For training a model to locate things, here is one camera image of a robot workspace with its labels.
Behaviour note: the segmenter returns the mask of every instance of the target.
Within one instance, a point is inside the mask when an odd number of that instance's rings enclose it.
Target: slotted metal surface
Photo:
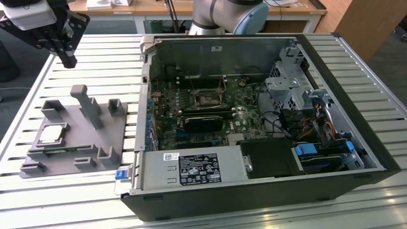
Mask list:
[[[123,165],[133,162],[141,62],[138,35],[86,35],[78,46],[78,65],[61,67],[50,57],[0,145],[0,228],[392,228],[407,226],[407,120],[404,107],[345,44],[330,35],[306,35],[365,120],[402,171],[377,184],[358,187],[336,200],[258,209],[165,222],[142,222],[115,193],[113,171],[34,179],[17,175],[41,124],[39,106],[67,96],[73,84],[87,85],[98,103],[119,98],[129,103]],[[314,73],[314,81],[322,87]]]

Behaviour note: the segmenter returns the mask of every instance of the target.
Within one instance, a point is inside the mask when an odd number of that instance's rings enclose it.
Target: floor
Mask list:
[[[86,34],[125,34],[133,33],[133,31],[134,24],[130,21],[91,21]],[[407,104],[407,42],[400,42],[400,34],[401,31],[396,31],[396,34],[388,37],[381,49],[369,60],[368,66],[401,102]],[[35,50],[1,30],[0,40],[21,70],[21,75],[14,80],[0,83],[0,89],[10,87],[29,88],[49,54],[45,50]],[[0,96],[2,97],[0,103],[0,140],[3,137],[26,94],[27,89],[0,90]]]

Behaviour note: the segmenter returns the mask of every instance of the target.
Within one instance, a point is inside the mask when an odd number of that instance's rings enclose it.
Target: wooden desk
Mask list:
[[[366,62],[407,14],[407,0],[320,0],[316,32],[337,32]]]
[[[87,16],[103,16],[103,15],[131,15],[135,9],[135,0],[131,1],[129,6],[114,6],[111,9],[102,10],[86,10],[86,1],[79,0],[69,3],[69,8],[75,13],[83,13]]]
[[[300,5],[289,5],[289,8],[269,7],[268,21],[302,22],[302,32],[313,32],[320,17],[325,10],[318,10],[309,0],[298,0]],[[192,2],[174,1],[174,9],[178,20],[192,20]],[[162,1],[133,0],[129,6],[111,6],[111,9],[89,10],[85,8],[85,0],[69,3],[73,12],[83,13],[94,21],[134,21],[137,33],[145,33],[143,21],[170,20]]]
[[[301,6],[290,5],[281,8],[282,21],[306,21],[302,32],[313,32],[320,17],[325,15],[325,10],[318,10],[308,0],[298,0]],[[178,20],[192,20],[192,1],[173,2]],[[134,22],[138,33],[145,33],[143,21],[170,20],[162,1],[135,0]],[[268,21],[280,20],[280,9],[269,7]]]

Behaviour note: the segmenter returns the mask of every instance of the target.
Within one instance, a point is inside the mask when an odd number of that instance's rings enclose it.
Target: yellow wire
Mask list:
[[[304,136],[309,135],[313,131],[314,131],[314,127],[312,127],[312,129],[308,130],[308,131],[298,137],[298,139],[301,139]]]

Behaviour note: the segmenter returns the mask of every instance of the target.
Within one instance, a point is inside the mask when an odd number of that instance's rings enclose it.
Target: black plastic cover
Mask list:
[[[304,175],[298,170],[290,151],[292,143],[284,140],[245,140],[240,150],[249,157],[253,170],[246,173],[249,179],[289,177]]]

